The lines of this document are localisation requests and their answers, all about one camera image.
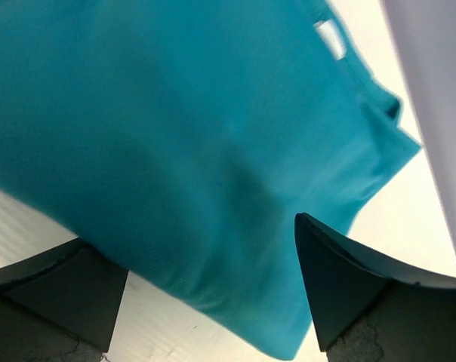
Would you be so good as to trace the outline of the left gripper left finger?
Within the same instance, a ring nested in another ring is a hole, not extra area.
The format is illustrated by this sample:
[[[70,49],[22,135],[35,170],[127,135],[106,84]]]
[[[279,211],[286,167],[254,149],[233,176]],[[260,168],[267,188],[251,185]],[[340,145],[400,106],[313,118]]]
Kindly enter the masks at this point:
[[[127,276],[78,238],[0,268],[0,361],[101,361]]]

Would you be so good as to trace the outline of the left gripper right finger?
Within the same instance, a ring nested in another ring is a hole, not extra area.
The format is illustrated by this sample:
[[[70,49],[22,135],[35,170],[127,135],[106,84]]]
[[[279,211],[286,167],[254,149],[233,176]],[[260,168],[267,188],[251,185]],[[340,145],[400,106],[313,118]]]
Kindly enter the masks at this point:
[[[353,241],[308,214],[294,236],[330,361],[456,361],[456,278]]]

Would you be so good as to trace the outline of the teal t-shirt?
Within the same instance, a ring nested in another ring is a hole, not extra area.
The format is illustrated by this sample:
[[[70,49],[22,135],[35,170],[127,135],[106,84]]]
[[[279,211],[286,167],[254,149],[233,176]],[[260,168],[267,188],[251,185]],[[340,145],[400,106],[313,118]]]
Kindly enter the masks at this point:
[[[400,110],[324,1],[0,1],[0,190],[280,360],[294,218],[348,232]]]

